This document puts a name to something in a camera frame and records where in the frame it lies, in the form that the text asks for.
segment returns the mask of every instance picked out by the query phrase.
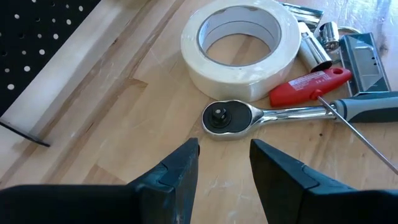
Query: red screwdriver handle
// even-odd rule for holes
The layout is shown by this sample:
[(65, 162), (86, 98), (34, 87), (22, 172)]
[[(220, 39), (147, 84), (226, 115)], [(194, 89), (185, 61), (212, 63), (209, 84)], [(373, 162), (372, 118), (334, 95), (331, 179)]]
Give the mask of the red screwdriver handle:
[(288, 106), (317, 100), (351, 79), (352, 73), (345, 68), (329, 68), (310, 73), (283, 83), (269, 92), (271, 106)]

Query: wood grain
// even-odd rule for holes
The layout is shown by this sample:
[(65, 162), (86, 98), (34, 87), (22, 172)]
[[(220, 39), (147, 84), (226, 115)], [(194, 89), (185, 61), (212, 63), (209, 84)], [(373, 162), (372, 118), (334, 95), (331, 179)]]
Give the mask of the wood grain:
[[(340, 123), (270, 124), (237, 141), (205, 135), (200, 116), (213, 100), (195, 88), (180, 53), (180, 34), (210, 0), (148, 0), (48, 124), (49, 149), (34, 144), (3, 149), (0, 187), (28, 183), (124, 184), (156, 165), (189, 137), (201, 147), (192, 223), (265, 223), (252, 179), (249, 142), (262, 139), (312, 168), (357, 189), (396, 189), (398, 177)], [(286, 1), (325, 11), (334, 20), (374, 32), (391, 86), (398, 90), (398, 3)], [(231, 36), (208, 53), (242, 64), (266, 54), (253, 37)], [(306, 74), (296, 59), (288, 80)], [(327, 100), (348, 96), (345, 86)], [(318, 105), (309, 102), (302, 105)], [(264, 98), (253, 105), (269, 108)], [(355, 124), (398, 164), (398, 126)]]

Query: roll of tape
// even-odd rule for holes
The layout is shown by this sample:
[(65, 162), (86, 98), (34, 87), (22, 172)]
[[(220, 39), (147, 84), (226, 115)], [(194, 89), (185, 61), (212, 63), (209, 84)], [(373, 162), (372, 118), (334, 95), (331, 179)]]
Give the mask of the roll of tape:
[[(247, 34), (264, 41), (270, 54), (248, 65), (216, 62), (206, 51), (218, 39)], [(196, 87), (216, 100), (255, 101), (288, 74), (300, 47), (296, 18), (273, 0), (215, 1), (189, 19), (181, 36), (182, 55)]]

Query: screwdriver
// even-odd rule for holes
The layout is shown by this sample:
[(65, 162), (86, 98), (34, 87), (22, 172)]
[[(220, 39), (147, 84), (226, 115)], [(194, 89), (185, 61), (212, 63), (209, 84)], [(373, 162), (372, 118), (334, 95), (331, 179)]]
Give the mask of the screwdriver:
[(347, 120), (344, 119), (337, 111), (335, 111), (322, 97), (318, 96), (318, 100), (326, 107), (330, 112), (332, 112), (336, 118), (347, 125), (350, 130), (359, 138), (378, 158), (385, 163), (395, 174), (398, 175), (398, 169), (385, 157), (381, 152), (379, 152), (356, 128), (354, 128)]
[(330, 68), (304, 75), (271, 90), (269, 93), (271, 106), (287, 106), (318, 99), (326, 109), (347, 125), (381, 161), (398, 175), (398, 169), (357, 129), (349, 124), (349, 122), (381, 123), (398, 121), (398, 116), (394, 116), (394, 114), (398, 114), (398, 92), (371, 93), (336, 100), (332, 102), (332, 105), (336, 107), (333, 109), (322, 98), (322, 95), (339, 87), (351, 77), (351, 72), (345, 68)]

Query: wooden surface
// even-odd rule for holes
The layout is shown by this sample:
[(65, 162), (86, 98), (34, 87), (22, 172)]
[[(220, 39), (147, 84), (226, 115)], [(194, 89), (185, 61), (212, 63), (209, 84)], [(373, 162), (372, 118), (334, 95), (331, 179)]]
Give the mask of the wooden surface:
[[(211, 98), (191, 82), (180, 53), (180, 33), (209, 0), (143, 0), (134, 19), (70, 95), (42, 135), (49, 149), (2, 148), (0, 187), (17, 184), (123, 184), (147, 171), (189, 137), (200, 141), (199, 178), (192, 223), (264, 223), (252, 179), (249, 142), (262, 139), (310, 167), (357, 189), (396, 189), (398, 177), (342, 124), (302, 121), (270, 124), (238, 141), (214, 142), (200, 115)], [(394, 1), (287, 1), (325, 11), (334, 20), (374, 32), (391, 87), (398, 90), (398, 3)], [(267, 47), (252, 37), (225, 38), (214, 58), (246, 63)], [(306, 74), (296, 60), (288, 79)], [(343, 86), (327, 100), (348, 96)], [(317, 105), (317, 102), (306, 105)], [(254, 103), (269, 108), (267, 98)], [(355, 124), (398, 164), (398, 125)]]

